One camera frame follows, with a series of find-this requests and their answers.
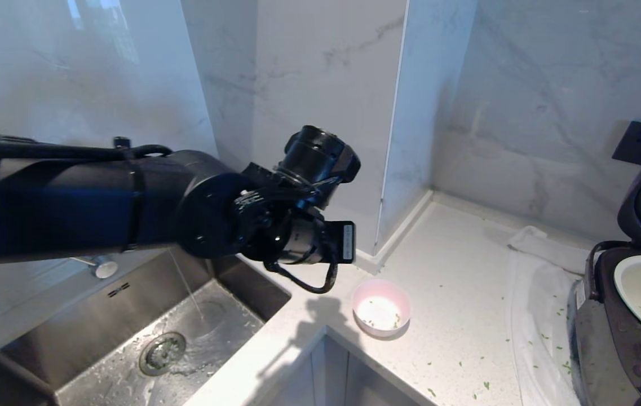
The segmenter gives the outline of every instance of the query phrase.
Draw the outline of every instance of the wall socket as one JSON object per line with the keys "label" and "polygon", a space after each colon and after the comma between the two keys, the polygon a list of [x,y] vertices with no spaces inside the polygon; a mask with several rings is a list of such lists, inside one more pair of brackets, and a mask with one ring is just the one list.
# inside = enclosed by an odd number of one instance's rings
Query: wall socket
{"label": "wall socket", "polygon": [[641,122],[632,121],[614,151],[613,159],[641,165]]}

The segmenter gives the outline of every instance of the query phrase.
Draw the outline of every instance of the white towel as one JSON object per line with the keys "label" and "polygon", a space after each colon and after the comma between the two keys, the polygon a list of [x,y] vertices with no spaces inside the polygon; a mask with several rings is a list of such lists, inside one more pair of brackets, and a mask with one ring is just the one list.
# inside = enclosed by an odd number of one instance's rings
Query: white towel
{"label": "white towel", "polygon": [[506,329],[526,406],[580,406],[571,381],[568,309],[571,285],[583,273],[588,251],[547,239],[526,227],[509,240]]}

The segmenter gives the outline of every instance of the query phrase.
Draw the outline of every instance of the black robotic arm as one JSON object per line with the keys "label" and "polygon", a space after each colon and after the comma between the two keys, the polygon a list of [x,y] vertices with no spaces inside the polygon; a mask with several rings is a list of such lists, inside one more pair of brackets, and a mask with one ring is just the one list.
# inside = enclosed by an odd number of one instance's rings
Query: black robotic arm
{"label": "black robotic arm", "polygon": [[[177,242],[194,256],[245,254],[315,293],[355,257],[352,222],[320,214],[360,160],[304,126],[275,171],[236,173],[204,152],[160,145],[68,147],[0,135],[0,262],[126,252]],[[322,288],[279,264],[329,264]]]}

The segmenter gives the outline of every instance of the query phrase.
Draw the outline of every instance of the sink drain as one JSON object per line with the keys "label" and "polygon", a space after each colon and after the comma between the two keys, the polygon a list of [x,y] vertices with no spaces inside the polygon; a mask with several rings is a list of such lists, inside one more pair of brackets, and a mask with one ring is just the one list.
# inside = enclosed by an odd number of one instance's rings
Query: sink drain
{"label": "sink drain", "polygon": [[166,333],[150,341],[140,355],[140,370],[158,376],[168,372],[183,357],[185,339],[178,333]]}

